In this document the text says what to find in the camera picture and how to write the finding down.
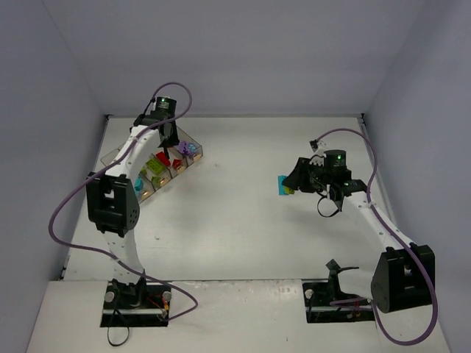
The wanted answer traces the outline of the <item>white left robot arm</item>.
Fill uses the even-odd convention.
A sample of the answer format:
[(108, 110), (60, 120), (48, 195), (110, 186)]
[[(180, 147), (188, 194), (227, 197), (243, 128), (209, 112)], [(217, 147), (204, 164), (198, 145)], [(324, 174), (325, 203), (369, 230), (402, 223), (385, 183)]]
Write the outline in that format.
[(297, 158), (260, 117), (184, 118), (152, 101), (118, 154), (85, 181), (89, 221), (113, 264), (108, 290), (136, 306), (150, 285), (307, 276), (315, 205), (280, 195)]

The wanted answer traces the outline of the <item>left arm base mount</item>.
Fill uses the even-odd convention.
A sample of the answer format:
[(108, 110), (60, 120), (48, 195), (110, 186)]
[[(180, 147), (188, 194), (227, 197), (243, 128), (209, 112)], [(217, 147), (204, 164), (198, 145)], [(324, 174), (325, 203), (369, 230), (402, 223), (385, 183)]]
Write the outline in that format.
[(108, 282), (102, 306), (100, 327), (167, 327), (172, 289), (147, 284), (140, 294), (131, 294), (115, 282)]

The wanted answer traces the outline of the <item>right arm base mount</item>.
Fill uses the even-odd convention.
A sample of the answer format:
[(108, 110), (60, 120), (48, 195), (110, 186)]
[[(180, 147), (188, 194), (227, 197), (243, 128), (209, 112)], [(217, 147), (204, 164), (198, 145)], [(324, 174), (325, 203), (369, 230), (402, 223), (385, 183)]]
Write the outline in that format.
[(305, 318), (308, 324), (339, 324), (375, 321), (370, 301), (341, 289), (339, 274), (350, 274), (358, 266), (340, 266), (334, 259), (324, 279), (303, 279)]

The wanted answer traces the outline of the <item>lilac oval lego piece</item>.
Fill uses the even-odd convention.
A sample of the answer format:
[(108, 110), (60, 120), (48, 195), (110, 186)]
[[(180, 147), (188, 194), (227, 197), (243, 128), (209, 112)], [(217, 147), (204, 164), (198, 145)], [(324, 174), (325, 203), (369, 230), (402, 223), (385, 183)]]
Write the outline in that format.
[(181, 141), (178, 145), (178, 151), (181, 155), (188, 155), (190, 150), (188, 149), (188, 143), (186, 141)]

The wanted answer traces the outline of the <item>cyan curved lego brick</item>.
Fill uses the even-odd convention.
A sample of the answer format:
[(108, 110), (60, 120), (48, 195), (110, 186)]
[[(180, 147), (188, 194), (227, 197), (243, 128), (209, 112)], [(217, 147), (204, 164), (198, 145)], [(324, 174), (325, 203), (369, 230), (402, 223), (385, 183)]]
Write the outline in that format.
[(144, 182), (142, 178), (138, 177), (134, 184), (135, 193), (139, 194), (144, 188)]

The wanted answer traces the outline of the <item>red long lego brick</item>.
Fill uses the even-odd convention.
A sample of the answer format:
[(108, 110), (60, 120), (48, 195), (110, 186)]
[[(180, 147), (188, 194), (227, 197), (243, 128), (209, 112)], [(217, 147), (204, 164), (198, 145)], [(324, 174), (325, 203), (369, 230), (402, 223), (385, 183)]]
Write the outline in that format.
[(165, 155), (164, 152), (158, 152), (156, 155), (156, 158), (159, 160), (159, 162), (164, 165), (166, 168), (168, 168), (171, 165), (170, 159)]

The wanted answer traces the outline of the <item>green long lego brick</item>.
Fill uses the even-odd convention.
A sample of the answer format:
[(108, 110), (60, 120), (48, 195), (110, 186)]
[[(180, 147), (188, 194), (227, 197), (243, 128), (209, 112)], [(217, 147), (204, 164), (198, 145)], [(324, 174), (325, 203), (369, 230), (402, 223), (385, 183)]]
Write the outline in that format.
[(166, 167), (162, 165), (158, 160), (150, 159), (146, 162), (146, 167), (155, 175), (161, 174), (166, 170)]

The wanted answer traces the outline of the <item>red arched lego piece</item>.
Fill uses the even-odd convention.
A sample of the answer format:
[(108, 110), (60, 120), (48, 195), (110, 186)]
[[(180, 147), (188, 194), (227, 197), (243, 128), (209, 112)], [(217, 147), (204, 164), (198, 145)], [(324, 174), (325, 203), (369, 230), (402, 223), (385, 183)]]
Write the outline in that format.
[(179, 171), (180, 169), (185, 169), (185, 164), (184, 164), (183, 160), (181, 160), (181, 159), (173, 159), (172, 168), (175, 171)]

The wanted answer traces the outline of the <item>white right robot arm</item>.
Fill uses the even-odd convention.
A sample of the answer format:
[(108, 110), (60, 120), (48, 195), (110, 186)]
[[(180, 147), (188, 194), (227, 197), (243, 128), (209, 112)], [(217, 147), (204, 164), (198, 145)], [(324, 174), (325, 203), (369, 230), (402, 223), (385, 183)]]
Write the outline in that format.
[(373, 177), (353, 179), (347, 154), (319, 147), (308, 161), (309, 182), (325, 193), (339, 212), (358, 227), (378, 253), (369, 283), (370, 298), (382, 313), (431, 305), (438, 312), (435, 293), (435, 255), (430, 246), (418, 246), (396, 229), (372, 199)]

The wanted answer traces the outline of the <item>cyan arched lego piece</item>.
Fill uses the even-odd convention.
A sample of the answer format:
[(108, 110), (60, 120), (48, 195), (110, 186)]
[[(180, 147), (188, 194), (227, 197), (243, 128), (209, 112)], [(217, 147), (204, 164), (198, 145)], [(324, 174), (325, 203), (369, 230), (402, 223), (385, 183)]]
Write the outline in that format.
[(279, 175), (277, 177), (277, 185), (278, 185), (278, 195), (279, 196), (287, 196), (288, 191), (286, 187), (283, 185), (283, 180), (286, 178), (286, 175)]

